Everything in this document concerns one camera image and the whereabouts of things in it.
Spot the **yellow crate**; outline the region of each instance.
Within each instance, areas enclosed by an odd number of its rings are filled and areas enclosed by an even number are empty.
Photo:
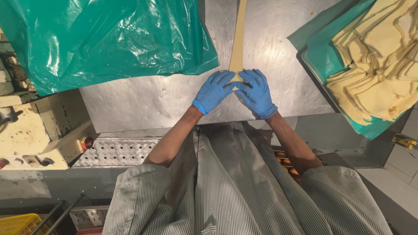
[[[0,219],[0,234],[29,235],[41,221],[39,215],[33,213],[2,218]],[[49,227],[44,225],[36,235],[44,235],[48,230]]]

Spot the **stack of dough sheets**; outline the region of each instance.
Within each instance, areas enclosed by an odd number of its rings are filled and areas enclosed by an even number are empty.
[[[327,87],[353,121],[393,122],[418,101],[418,0],[377,0],[331,41],[350,69]]]

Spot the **green plastic sheet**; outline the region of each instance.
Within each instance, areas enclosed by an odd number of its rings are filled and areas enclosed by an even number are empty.
[[[326,84],[326,78],[337,72],[348,70],[343,67],[343,63],[338,51],[335,49],[331,38],[345,26],[359,17],[363,12],[370,9],[375,0],[361,0],[354,7],[342,16],[327,25],[320,32],[308,39],[307,59],[315,71],[319,73],[319,79]],[[370,125],[363,126],[354,122],[340,107],[343,115],[350,122],[351,126],[366,138],[373,140],[385,131],[393,122],[384,121],[380,118],[372,117]]]
[[[218,66],[196,0],[4,0],[0,28],[41,96]]]

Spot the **hand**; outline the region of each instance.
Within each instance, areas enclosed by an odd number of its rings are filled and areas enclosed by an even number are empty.
[[[261,119],[265,120],[271,117],[277,111],[277,106],[273,104],[270,96],[266,77],[260,70],[246,70],[239,72],[238,75],[248,82],[237,83],[235,86],[239,89],[235,91]]]
[[[232,89],[237,82],[231,82],[228,85],[227,83],[234,76],[235,73],[228,70],[225,70],[222,73],[219,71],[214,72],[200,88],[192,104],[204,115],[207,115],[232,93]]]

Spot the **stainless steel table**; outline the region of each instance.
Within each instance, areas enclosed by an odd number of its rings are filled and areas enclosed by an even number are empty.
[[[244,68],[268,78],[273,102],[284,117],[332,113],[286,39],[339,0],[248,0]],[[81,88],[98,133],[172,127],[190,106],[207,77],[228,69],[237,17],[237,0],[206,0],[205,24],[220,66],[199,76],[173,75],[120,79]],[[228,96],[199,124],[254,120],[237,98]]]

